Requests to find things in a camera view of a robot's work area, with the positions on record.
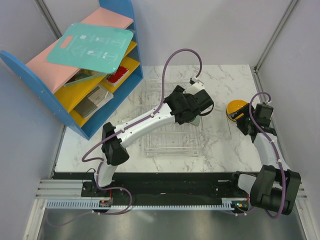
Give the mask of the orange yellow bowl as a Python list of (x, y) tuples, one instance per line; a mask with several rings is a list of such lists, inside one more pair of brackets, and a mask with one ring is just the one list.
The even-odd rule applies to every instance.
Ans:
[(235, 99), (235, 100), (232, 100), (228, 103), (227, 107), (226, 107), (226, 110), (225, 110), (225, 113), (226, 113), (226, 116), (227, 118), (236, 123), (237, 120), (239, 118), (241, 118), (244, 114), (241, 113), (240, 115), (238, 115), (235, 119), (232, 118), (232, 114), (237, 112), (238, 110), (240, 110), (242, 107), (244, 107), (248, 102), (244, 101), (244, 100), (241, 100), (241, 99)]

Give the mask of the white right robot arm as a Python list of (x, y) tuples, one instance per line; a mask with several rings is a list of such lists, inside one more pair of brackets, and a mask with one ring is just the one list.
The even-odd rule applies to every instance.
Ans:
[(262, 164), (257, 176), (239, 173), (229, 184), (235, 197), (245, 192), (253, 207), (289, 215), (301, 184), (299, 173), (290, 170), (280, 152), (276, 130), (270, 126), (273, 107), (258, 103), (255, 107), (244, 100), (232, 100), (226, 107), (229, 120), (250, 136)]

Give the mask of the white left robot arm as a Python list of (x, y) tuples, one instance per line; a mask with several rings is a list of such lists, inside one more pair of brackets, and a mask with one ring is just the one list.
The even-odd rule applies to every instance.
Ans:
[(177, 85), (160, 103), (158, 108), (131, 121), (117, 126), (108, 122), (103, 126), (102, 138), (107, 140), (102, 144), (103, 160), (92, 185), (92, 191), (99, 197), (109, 193), (117, 167), (130, 158), (127, 147), (133, 142), (166, 125), (192, 123), (205, 116), (204, 111), (214, 105), (200, 81), (187, 89)]

